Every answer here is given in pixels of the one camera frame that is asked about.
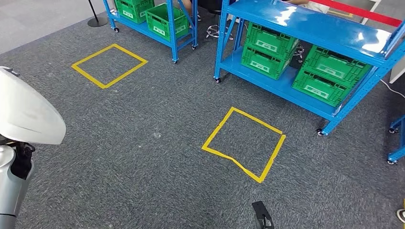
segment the white robot shell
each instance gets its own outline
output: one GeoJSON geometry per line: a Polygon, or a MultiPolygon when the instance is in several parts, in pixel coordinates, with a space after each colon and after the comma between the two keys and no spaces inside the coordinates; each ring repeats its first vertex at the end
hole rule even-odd
{"type": "Polygon", "coordinates": [[[35,89],[0,68],[0,135],[20,142],[61,144],[66,125],[35,89]]]}

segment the blue shelf top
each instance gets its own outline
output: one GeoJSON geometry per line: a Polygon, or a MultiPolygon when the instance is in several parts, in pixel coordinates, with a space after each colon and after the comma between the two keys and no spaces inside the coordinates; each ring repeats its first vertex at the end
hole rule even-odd
{"type": "Polygon", "coordinates": [[[239,0],[228,13],[362,62],[384,64],[391,33],[278,0],[239,0]]]}
{"type": "Polygon", "coordinates": [[[287,67],[279,80],[273,80],[259,72],[241,65],[242,52],[243,47],[230,54],[221,62],[220,68],[287,99],[298,106],[316,113],[325,119],[331,120],[334,117],[334,112],[336,111],[335,107],[291,87],[297,74],[296,69],[287,67]]]}

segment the white cable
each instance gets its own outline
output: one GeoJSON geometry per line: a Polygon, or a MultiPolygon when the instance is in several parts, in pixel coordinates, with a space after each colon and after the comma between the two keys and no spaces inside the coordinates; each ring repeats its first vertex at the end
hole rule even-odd
{"type": "Polygon", "coordinates": [[[403,95],[403,94],[401,94],[401,93],[399,93],[397,91],[392,90],[391,87],[388,86],[388,84],[386,82],[384,82],[384,80],[380,80],[380,81],[383,82],[385,84],[385,86],[387,86],[390,91],[392,91],[393,93],[397,93],[398,95],[402,96],[405,99],[405,95],[403,95]]]}

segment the red barrier tape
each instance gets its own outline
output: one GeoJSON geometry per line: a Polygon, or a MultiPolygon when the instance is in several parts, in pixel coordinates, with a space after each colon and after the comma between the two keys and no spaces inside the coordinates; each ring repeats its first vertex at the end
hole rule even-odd
{"type": "Polygon", "coordinates": [[[346,5],[344,3],[340,3],[337,1],[331,1],[331,0],[310,0],[316,3],[320,3],[322,5],[330,6],[332,8],[342,10],[344,12],[352,13],[364,18],[369,18],[374,21],[378,21],[387,25],[392,25],[395,27],[398,27],[401,24],[401,21],[395,18],[391,18],[379,13],[375,12],[369,12],[365,9],[357,8],[354,6],[346,5]]]}

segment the yellow tape square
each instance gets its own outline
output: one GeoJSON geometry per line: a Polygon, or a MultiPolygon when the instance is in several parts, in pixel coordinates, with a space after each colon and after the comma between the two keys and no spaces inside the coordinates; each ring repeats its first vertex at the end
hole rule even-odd
{"type": "Polygon", "coordinates": [[[258,118],[255,118],[255,117],[251,116],[250,114],[248,114],[248,113],[246,113],[246,112],[243,112],[243,111],[241,111],[241,110],[239,110],[239,109],[237,109],[237,108],[231,107],[231,109],[229,109],[228,113],[226,113],[224,119],[219,123],[219,125],[216,127],[216,129],[211,133],[211,135],[210,135],[210,136],[208,137],[208,139],[205,141],[205,143],[204,143],[204,145],[202,146],[201,149],[202,149],[202,150],[205,150],[205,151],[207,151],[207,152],[213,153],[213,154],[215,154],[215,155],[218,155],[218,156],[221,156],[221,157],[224,157],[224,158],[226,158],[226,159],[229,159],[229,160],[233,161],[237,166],[239,166],[239,167],[240,167],[246,174],[248,174],[251,178],[253,178],[253,179],[254,179],[255,181],[257,181],[258,183],[262,183],[263,180],[266,178],[266,176],[267,176],[267,174],[268,174],[268,172],[269,172],[269,170],[270,170],[270,168],[271,168],[271,166],[272,166],[272,164],[273,164],[273,162],[274,162],[274,159],[276,158],[276,156],[277,156],[277,154],[278,154],[278,152],[279,152],[281,146],[283,145],[283,142],[284,142],[284,139],[285,139],[285,138],[286,138],[286,135],[284,135],[282,131],[276,129],[275,127],[270,126],[269,124],[267,124],[267,123],[261,121],[261,120],[258,119],[258,118]],[[267,162],[267,164],[266,164],[266,167],[264,168],[262,174],[261,174],[259,177],[256,176],[256,175],[255,175],[254,173],[252,173],[251,171],[249,171],[248,169],[246,169],[245,167],[243,167],[243,165],[240,164],[240,163],[239,163],[237,160],[235,160],[234,158],[232,158],[232,157],[230,157],[230,156],[228,156],[228,155],[225,155],[225,154],[223,154],[223,153],[221,153],[221,152],[219,152],[219,151],[217,151],[217,150],[215,150],[215,149],[211,149],[211,148],[208,147],[208,145],[211,143],[212,139],[213,139],[213,138],[215,137],[215,135],[219,132],[219,130],[222,128],[222,126],[225,124],[225,122],[228,120],[228,118],[231,116],[232,112],[234,112],[234,111],[240,113],[241,115],[244,115],[244,116],[246,116],[246,117],[252,119],[253,121],[256,121],[256,122],[258,122],[258,123],[264,125],[265,127],[269,128],[270,130],[272,130],[272,131],[274,131],[274,132],[276,132],[276,133],[278,133],[278,134],[281,135],[281,136],[280,136],[280,140],[278,141],[278,143],[277,143],[277,145],[276,145],[276,148],[274,149],[273,153],[271,154],[271,157],[270,157],[270,159],[268,160],[268,162],[267,162]]]}
{"type": "Polygon", "coordinates": [[[143,65],[145,65],[147,62],[148,62],[148,61],[145,60],[145,59],[143,59],[142,57],[140,57],[140,56],[136,55],[135,53],[132,53],[131,51],[126,50],[126,49],[124,49],[123,47],[121,47],[121,46],[119,46],[119,45],[117,45],[117,44],[114,43],[114,44],[112,44],[112,45],[110,45],[110,46],[108,46],[108,47],[105,47],[105,48],[103,48],[102,50],[100,50],[100,51],[98,51],[98,52],[96,52],[96,53],[93,53],[93,54],[89,55],[88,57],[86,57],[86,58],[84,58],[84,59],[82,59],[82,60],[79,60],[78,62],[72,64],[72,68],[75,69],[75,70],[76,70],[77,72],[79,72],[80,74],[82,74],[82,75],[83,75],[84,77],[86,77],[88,80],[90,80],[91,82],[93,82],[94,84],[96,84],[97,86],[99,86],[100,88],[104,89],[104,88],[108,88],[108,87],[110,87],[111,85],[115,84],[116,82],[122,80],[122,79],[123,79],[124,77],[126,77],[127,75],[133,73],[136,69],[138,69],[138,68],[142,67],[143,65]],[[103,52],[105,52],[105,51],[107,51],[107,50],[109,50],[109,49],[111,49],[111,48],[117,48],[117,49],[123,51],[124,53],[126,53],[126,54],[132,56],[133,58],[135,58],[135,59],[137,59],[137,60],[139,60],[140,63],[139,63],[137,66],[131,68],[129,71],[125,72],[124,74],[120,75],[119,77],[115,78],[114,80],[112,80],[111,82],[109,82],[109,83],[107,83],[107,84],[101,83],[99,80],[97,80],[96,78],[94,78],[93,76],[91,76],[90,74],[88,74],[87,72],[85,72],[83,69],[79,68],[79,64],[84,63],[84,62],[90,60],[91,58],[93,58],[93,57],[95,57],[95,56],[97,56],[97,55],[99,55],[99,54],[101,54],[101,53],[103,53],[103,52]]]}

